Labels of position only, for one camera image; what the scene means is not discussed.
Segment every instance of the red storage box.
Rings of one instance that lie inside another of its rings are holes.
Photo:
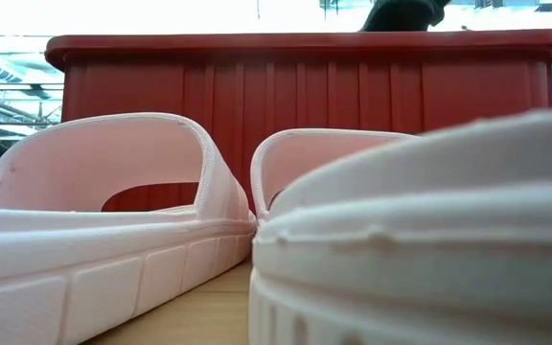
[[[65,71],[63,121],[187,116],[212,134],[247,192],[254,149],[281,129],[418,133],[552,107],[552,30],[61,36],[46,59]],[[136,188],[105,209],[158,209],[194,195],[193,186]]]

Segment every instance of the pink strap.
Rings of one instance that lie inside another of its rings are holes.
[[[342,156],[414,135],[348,129],[299,128],[278,132],[255,150],[251,185],[258,219],[273,197],[305,173]]]
[[[199,182],[200,218],[248,218],[242,187],[197,123],[163,113],[93,117],[9,149],[0,159],[0,208],[99,212],[126,189],[181,182]]]

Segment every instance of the pink slipper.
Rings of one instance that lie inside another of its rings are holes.
[[[552,113],[368,149],[289,185],[344,144],[268,141],[250,345],[552,344]]]
[[[298,128],[275,133],[255,150],[251,185],[259,222],[283,189],[298,177],[348,154],[416,138],[414,135],[368,130]]]
[[[198,182],[193,205],[101,213],[128,188]],[[0,159],[0,344],[77,344],[219,275],[255,219],[208,133],[174,115],[94,117]]]

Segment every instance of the wooden surface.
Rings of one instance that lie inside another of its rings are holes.
[[[248,344],[248,280],[251,268],[250,262],[240,264],[84,344]]]

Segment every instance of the slide sandal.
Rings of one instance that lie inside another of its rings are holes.
[[[270,219],[271,204],[276,197],[300,176],[353,153],[416,138],[394,132],[323,128],[289,129],[271,135],[257,147],[250,165],[259,229]],[[282,258],[272,258],[274,265],[283,263]],[[282,338],[275,342],[275,333],[281,331],[275,327],[276,309],[264,303],[262,292],[257,291],[259,276],[257,268],[253,268],[248,315],[250,344],[305,344]]]
[[[253,260],[251,345],[552,344],[552,114],[310,172]]]
[[[142,185],[193,205],[101,213]],[[175,115],[64,123],[0,159],[0,344],[78,344],[239,263],[256,221],[209,134]]]
[[[250,179],[259,223],[283,189],[298,177],[351,153],[414,135],[369,130],[296,128],[272,134],[255,150]]]

